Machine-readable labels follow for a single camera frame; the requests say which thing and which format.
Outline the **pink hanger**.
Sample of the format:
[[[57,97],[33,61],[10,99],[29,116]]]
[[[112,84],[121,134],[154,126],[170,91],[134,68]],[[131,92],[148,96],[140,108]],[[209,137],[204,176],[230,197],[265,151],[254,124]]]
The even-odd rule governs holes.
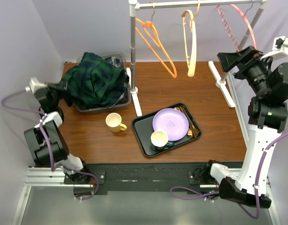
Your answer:
[[[248,34],[246,35],[248,38],[250,38],[251,40],[251,45],[254,48],[257,48],[257,42],[256,42],[256,38],[254,35],[254,31],[252,28],[251,23],[249,22],[246,14],[235,4],[229,4],[229,6],[231,6],[238,14],[238,20],[236,20],[235,22],[232,22],[233,25],[236,24],[236,22],[239,22],[240,25],[244,25],[246,27],[246,29],[248,30]],[[225,16],[225,12],[221,9],[220,5],[217,5],[216,7],[217,13],[220,17],[221,22],[223,23],[224,29],[228,35],[228,38],[231,40],[232,45],[236,48],[236,50],[240,50],[240,41],[237,40],[235,34],[232,31],[231,26],[229,25],[229,21]]]

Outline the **green plaid skirt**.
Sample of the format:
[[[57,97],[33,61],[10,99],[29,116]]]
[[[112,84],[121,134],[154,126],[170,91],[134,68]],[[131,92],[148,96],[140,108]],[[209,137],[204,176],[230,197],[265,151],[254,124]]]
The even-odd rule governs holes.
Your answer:
[[[125,69],[85,52],[80,63],[67,70],[62,81],[66,82],[64,101],[68,106],[111,108],[124,98],[129,77]]]

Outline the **cream wooden hanger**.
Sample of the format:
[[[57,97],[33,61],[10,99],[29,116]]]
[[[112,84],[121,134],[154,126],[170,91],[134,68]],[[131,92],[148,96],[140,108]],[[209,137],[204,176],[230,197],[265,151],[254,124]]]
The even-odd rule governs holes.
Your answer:
[[[184,45],[185,45],[185,57],[188,67],[187,76],[194,77],[197,63],[197,31],[195,18],[199,13],[200,0],[197,1],[197,10],[193,13],[191,10],[187,9],[182,13],[182,23],[183,23],[183,35],[184,35]],[[186,18],[189,16],[189,27],[192,34],[192,44],[191,44],[191,54],[188,53],[187,47],[187,37],[186,37]]]

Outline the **navy white plaid skirt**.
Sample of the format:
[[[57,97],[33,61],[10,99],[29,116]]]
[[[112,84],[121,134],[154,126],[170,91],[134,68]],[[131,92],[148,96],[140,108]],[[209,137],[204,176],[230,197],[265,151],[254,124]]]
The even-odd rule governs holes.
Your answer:
[[[125,69],[126,68],[126,62],[123,59],[123,56],[118,54],[118,57],[116,56],[108,56],[106,58],[104,58],[105,61],[107,61],[108,63],[112,64],[113,66],[117,67],[117,68],[122,68]],[[129,90],[128,90],[129,86],[127,86],[124,95],[120,98],[120,100],[117,102],[116,106],[118,105],[122,105],[128,102],[128,94],[129,94]]]

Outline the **orange plastic hanger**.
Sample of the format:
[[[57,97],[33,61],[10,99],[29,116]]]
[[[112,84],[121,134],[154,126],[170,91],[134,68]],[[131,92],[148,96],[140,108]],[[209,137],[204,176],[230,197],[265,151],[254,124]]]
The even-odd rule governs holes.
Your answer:
[[[156,58],[159,60],[159,62],[162,64],[162,66],[166,69],[166,71],[173,77],[177,78],[177,69],[174,65],[173,61],[171,60],[169,54],[167,53],[166,49],[164,48],[163,44],[161,43],[161,40],[159,38],[158,31],[153,23],[153,17],[155,15],[155,6],[151,2],[153,6],[153,14],[151,15],[150,21],[143,22],[139,18],[135,18],[135,21],[142,26],[142,29],[145,31],[146,35],[152,40],[152,42],[155,44],[155,46],[158,49],[161,49],[163,54],[165,55],[166,59],[168,60],[169,64],[172,67],[172,70],[167,66],[167,64],[162,60],[162,58],[159,56],[159,54],[156,52],[156,50],[153,48],[153,46],[149,43],[149,41],[145,38],[145,36],[140,32],[140,30],[135,27],[136,32],[139,34],[139,36],[142,38],[142,40],[146,43],[148,48],[152,51],[152,53],[156,56]]]

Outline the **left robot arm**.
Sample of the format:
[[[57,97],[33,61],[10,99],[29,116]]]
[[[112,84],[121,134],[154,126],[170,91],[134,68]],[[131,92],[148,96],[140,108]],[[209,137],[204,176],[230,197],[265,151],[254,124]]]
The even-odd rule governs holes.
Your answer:
[[[39,167],[50,167],[52,171],[60,167],[72,182],[89,183],[91,172],[86,163],[69,152],[59,130],[64,122],[64,114],[59,107],[59,101],[66,92],[66,83],[45,84],[32,77],[26,91],[31,91],[40,104],[39,123],[24,131],[24,137],[35,164]]]

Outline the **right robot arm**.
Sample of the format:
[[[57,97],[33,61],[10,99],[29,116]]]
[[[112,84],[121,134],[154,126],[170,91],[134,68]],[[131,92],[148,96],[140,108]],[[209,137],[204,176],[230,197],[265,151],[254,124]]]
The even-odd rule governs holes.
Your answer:
[[[203,169],[195,170],[193,177],[207,184],[217,182],[221,199],[268,209],[271,206],[266,196],[269,165],[288,118],[288,62],[272,69],[273,57],[253,46],[235,53],[220,52],[217,56],[224,72],[237,67],[233,76],[246,80],[255,93],[248,107],[248,147],[238,176],[226,165],[210,160]]]

